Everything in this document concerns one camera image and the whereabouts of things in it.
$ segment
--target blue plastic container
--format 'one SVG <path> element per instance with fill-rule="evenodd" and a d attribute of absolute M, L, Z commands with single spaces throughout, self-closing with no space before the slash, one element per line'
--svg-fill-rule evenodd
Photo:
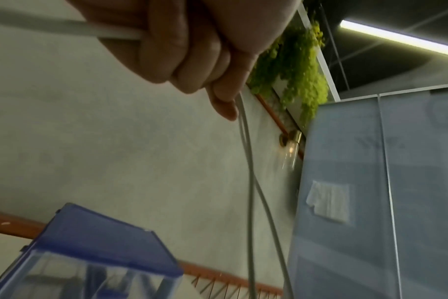
<path fill-rule="evenodd" d="M 0 277 L 0 299 L 168 299 L 182 276 L 154 232 L 69 203 Z"/>

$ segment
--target green foliage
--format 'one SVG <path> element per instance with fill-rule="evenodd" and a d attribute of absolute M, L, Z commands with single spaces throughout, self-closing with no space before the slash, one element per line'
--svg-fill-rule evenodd
<path fill-rule="evenodd" d="M 318 106 L 327 101 L 326 79 L 319 73 L 316 47 L 323 46 L 318 22 L 311 30 L 288 27 L 263 52 L 254 66 L 247 83 L 252 93 L 268 95 L 276 79 L 286 80 L 287 87 L 280 98 L 282 107 L 301 98 L 301 121 L 304 125 L 314 118 Z"/>

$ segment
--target fluorescent light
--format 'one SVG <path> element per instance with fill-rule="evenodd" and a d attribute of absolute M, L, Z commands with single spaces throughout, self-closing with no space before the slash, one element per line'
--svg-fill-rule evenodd
<path fill-rule="evenodd" d="M 448 46 L 447 45 L 439 44 L 439 43 L 432 42 L 429 40 L 420 39 L 420 38 L 416 38 L 416 37 L 412 37 L 412 36 L 408 36 L 408 35 L 404 35 L 404 34 L 399 34 L 399 33 L 391 32 L 391 31 L 383 30 L 383 29 L 378 29 L 375 27 L 366 26 L 366 25 L 362 25 L 362 24 L 358 24 L 358 23 L 354 23 L 354 22 L 349 22 L 346 20 L 341 22 L 341 28 L 448 55 Z"/>

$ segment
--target wall lamp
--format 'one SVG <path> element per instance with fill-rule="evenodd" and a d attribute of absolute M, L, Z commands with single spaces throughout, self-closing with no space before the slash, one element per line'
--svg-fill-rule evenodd
<path fill-rule="evenodd" d="M 294 169 L 302 135 L 303 133 L 299 130 L 292 130 L 288 135 L 280 135 L 280 145 L 285 148 L 285 161 L 283 163 L 283 168 L 289 168 L 291 170 Z"/>

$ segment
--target white cable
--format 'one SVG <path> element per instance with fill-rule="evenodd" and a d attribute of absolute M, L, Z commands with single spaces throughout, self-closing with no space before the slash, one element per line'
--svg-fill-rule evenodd
<path fill-rule="evenodd" d="M 140 29 L 82 21 L 57 20 L 0 8 L 0 25 L 46 33 L 140 40 Z"/>
<path fill-rule="evenodd" d="M 143 32 L 139 29 L 112 26 L 99 23 L 87 23 L 81 21 L 57 20 L 47 17 L 29 15 L 13 10 L 0 8 L 0 25 L 16 27 L 21 29 L 40 31 L 46 33 L 68 34 L 75 36 L 91 36 L 97 38 L 112 38 L 123 40 L 140 40 Z M 263 194 L 262 188 L 254 173 L 254 159 L 252 155 L 252 145 L 250 141 L 249 124 L 245 113 L 242 94 L 236 99 L 237 107 L 240 112 L 239 127 L 242 144 L 245 150 L 245 156 L 249 165 L 249 206 L 247 221 L 247 254 L 249 267 L 249 298 L 256 299 L 256 280 L 255 280 L 255 264 L 254 264 L 254 242 L 253 242 L 253 223 L 254 223 L 254 186 L 257 187 L 258 194 L 262 200 L 263 208 L 270 224 L 273 241 L 277 250 L 278 259 L 283 272 L 285 285 L 288 289 L 288 299 L 294 299 L 288 270 L 286 267 L 283 251 L 278 239 L 270 208 Z"/>

